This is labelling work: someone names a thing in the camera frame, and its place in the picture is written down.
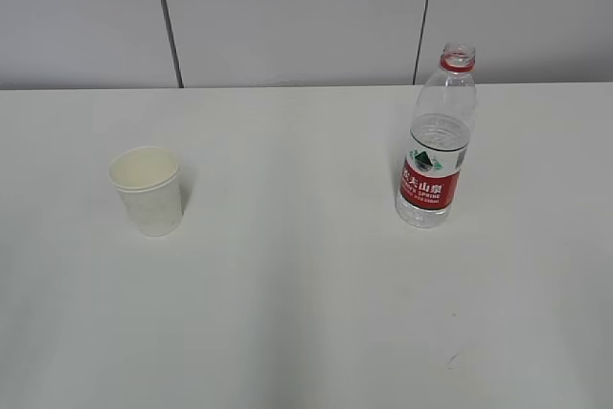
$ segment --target water bottle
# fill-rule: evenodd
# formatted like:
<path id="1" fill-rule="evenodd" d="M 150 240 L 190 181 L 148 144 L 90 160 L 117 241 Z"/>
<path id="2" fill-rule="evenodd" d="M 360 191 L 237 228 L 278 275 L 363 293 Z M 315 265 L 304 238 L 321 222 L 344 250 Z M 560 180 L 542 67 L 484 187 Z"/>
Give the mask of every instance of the water bottle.
<path id="1" fill-rule="evenodd" d="M 447 43 L 418 97 L 396 198 L 400 217 L 416 227 L 436 227 L 449 214 L 474 126 L 474 65 L 473 46 Z"/>

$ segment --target water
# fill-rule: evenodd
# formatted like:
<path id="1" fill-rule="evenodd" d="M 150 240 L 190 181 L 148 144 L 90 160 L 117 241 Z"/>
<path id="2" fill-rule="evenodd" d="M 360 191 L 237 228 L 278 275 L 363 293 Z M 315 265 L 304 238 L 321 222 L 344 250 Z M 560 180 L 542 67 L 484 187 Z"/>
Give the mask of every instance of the water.
<path id="1" fill-rule="evenodd" d="M 460 150 L 468 144 L 470 130 L 461 121 L 443 114 L 426 114 L 414 120 L 411 134 L 424 146 L 436 150 Z M 404 199 L 400 191 L 396 196 L 396 209 L 400 217 L 421 228 L 441 225 L 449 215 L 449 208 L 424 210 Z"/>

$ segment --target brand logo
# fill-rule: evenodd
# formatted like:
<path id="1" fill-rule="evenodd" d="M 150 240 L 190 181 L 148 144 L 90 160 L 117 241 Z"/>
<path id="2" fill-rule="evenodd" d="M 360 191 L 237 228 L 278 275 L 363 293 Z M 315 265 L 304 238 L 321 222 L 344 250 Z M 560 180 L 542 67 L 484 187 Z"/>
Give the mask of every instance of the brand logo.
<path id="1" fill-rule="evenodd" d="M 409 155 L 415 162 L 417 169 L 422 172 L 429 172 L 430 170 L 438 171 L 443 168 L 443 165 L 439 163 L 437 158 L 434 155 L 429 156 L 428 152 L 425 150 L 419 152 L 418 150 L 413 149 L 411 152 L 409 152 Z"/>

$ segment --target white wall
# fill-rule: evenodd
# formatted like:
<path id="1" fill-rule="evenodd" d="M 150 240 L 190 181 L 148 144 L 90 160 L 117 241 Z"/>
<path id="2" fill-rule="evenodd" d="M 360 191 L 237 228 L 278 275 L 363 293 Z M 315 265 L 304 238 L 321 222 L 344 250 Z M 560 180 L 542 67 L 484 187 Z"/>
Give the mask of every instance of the white wall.
<path id="1" fill-rule="evenodd" d="M 186 86 L 408 83 L 425 0 L 169 0 Z M 0 89 L 177 85 L 160 0 L 0 0 Z M 480 82 L 613 80 L 613 0 L 429 0 Z"/>
<path id="2" fill-rule="evenodd" d="M 425 0 L 169 0 L 186 86 L 413 77 Z"/>
<path id="3" fill-rule="evenodd" d="M 176 86 L 160 0 L 0 0 L 0 88 Z"/>
<path id="4" fill-rule="evenodd" d="M 480 82 L 613 80 L 613 0 L 430 0 L 418 83 L 447 40 L 475 44 Z"/>

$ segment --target stain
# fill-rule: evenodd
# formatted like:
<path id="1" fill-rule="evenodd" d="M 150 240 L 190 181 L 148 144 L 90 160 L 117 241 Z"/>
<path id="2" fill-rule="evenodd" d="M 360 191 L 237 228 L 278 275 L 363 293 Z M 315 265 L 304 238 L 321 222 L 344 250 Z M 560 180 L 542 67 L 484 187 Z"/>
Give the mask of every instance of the stain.
<path id="1" fill-rule="evenodd" d="M 451 356 L 448 360 L 447 360 L 447 369 L 449 371 L 454 371 L 456 369 L 458 369 L 458 367 L 456 366 L 456 361 L 458 359 L 458 356 L 460 356 L 459 353 L 454 354 L 453 356 Z"/>

